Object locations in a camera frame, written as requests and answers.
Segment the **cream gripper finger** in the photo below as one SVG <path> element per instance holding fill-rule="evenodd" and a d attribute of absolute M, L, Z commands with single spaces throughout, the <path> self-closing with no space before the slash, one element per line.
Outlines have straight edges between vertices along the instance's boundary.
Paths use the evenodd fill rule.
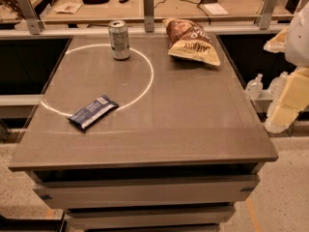
<path fill-rule="evenodd" d="M 287 31 L 288 28 L 284 28 L 275 37 L 267 41 L 264 45 L 264 50 L 272 53 L 284 53 L 286 49 Z"/>
<path fill-rule="evenodd" d="M 297 67 L 291 74 L 280 78 L 280 84 L 268 108 L 266 130 L 281 133 L 308 105 L 309 68 Z"/>

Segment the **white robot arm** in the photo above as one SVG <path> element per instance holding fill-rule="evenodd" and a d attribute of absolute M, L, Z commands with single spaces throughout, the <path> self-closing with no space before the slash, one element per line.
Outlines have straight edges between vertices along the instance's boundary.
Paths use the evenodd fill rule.
<path fill-rule="evenodd" d="M 264 50 L 285 54 L 295 70 L 278 78 L 265 128 L 272 133 L 286 130 L 309 105 L 309 3 L 294 15 L 290 25 L 267 41 Z"/>

